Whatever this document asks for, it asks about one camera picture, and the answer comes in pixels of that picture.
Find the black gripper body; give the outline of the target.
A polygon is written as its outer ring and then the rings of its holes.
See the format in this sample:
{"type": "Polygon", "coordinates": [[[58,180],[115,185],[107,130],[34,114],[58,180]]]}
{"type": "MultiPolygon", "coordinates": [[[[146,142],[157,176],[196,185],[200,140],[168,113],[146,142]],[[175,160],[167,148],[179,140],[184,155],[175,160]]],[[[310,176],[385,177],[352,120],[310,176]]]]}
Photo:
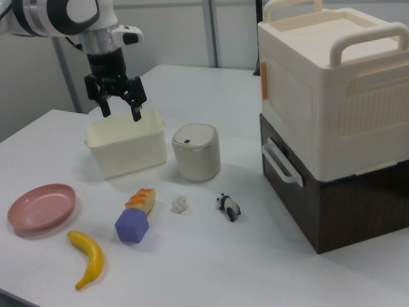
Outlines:
{"type": "Polygon", "coordinates": [[[87,54],[91,73],[104,85],[108,95],[121,96],[123,82],[127,80],[126,65],[121,48],[103,54],[87,54]]]}

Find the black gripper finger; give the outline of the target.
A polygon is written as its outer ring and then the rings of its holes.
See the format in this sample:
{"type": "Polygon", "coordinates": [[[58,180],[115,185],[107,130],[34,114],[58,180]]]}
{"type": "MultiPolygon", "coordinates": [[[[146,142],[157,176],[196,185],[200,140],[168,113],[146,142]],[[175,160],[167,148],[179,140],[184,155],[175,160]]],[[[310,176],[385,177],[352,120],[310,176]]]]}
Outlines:
{"type": "Polygon", "coordinates": [[[100,107],[102,115],[107,118],[111,110],[107,101],[107,91],[104,85],[99,85],[98,79],[93,75],[87,75],[84,78],[88,98],[94,100],[100,107]]]}
{"type": "Polygon", "coordinates": [[[141,108],[147,101],[140,77],[127,79],[123,82],[121,98],[130,106],[133,120],[138,122],[142,118],[141,108]]]}

